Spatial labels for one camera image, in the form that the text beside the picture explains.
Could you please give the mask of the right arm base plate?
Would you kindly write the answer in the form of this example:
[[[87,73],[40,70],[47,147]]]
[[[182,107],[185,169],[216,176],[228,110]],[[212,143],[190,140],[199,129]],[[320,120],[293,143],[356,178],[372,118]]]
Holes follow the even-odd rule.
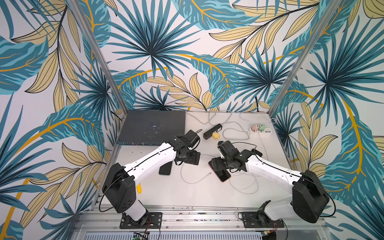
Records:
[[[243,222],[244,228],[280,229],[285,227],[282,220],[271,220],[266,214],[260,211],[240,212],[238,217]]]

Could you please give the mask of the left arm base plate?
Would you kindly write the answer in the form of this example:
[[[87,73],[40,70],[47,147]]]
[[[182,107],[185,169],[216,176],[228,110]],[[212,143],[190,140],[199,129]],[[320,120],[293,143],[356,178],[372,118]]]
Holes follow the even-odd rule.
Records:
[[[139,230],[139,229],[159,229],[162,226],[163,213],[149,212],[144,214],[138,221],[134,221],[126,213],[122,213],[120,229]]]

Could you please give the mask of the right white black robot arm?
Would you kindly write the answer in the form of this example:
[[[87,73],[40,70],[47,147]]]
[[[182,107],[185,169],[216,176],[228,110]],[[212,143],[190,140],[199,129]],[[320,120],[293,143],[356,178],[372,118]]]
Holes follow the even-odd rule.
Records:
[[[215,172],[239,170],[267,179],[291,196],[277,202],[265,201],[258,209],[259,219],[277,221],[301,218],[315,224],[321,218],[330,195],[324,189],[318,176],[310,171],[299,172],[271,163],[253,151],[239,151],[230,141],[218,143],[220,156],[212,160]]]

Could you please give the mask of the black smartphone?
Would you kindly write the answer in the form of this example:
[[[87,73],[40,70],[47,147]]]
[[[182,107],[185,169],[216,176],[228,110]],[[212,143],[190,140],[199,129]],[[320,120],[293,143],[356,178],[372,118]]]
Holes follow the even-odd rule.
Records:
[[[164,165],[162,165],[159,169],[159,175],[162,176],[169,176],[172,171],[173,162],[168,162]]]

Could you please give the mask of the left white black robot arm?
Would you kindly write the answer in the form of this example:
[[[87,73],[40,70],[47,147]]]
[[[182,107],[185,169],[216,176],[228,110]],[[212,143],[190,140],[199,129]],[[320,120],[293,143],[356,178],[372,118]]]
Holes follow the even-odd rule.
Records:
[[[137,186],[148,175],[163,165],[180,162],[198,165],[200,153],[196,147],[200,143],[198,133],[190,130],[162,143],[151,153],[125,166],[112,165],[102,186],[103,196],[117,213],[130,217],[136,223],[145,223],[148,210],[137,198]]]

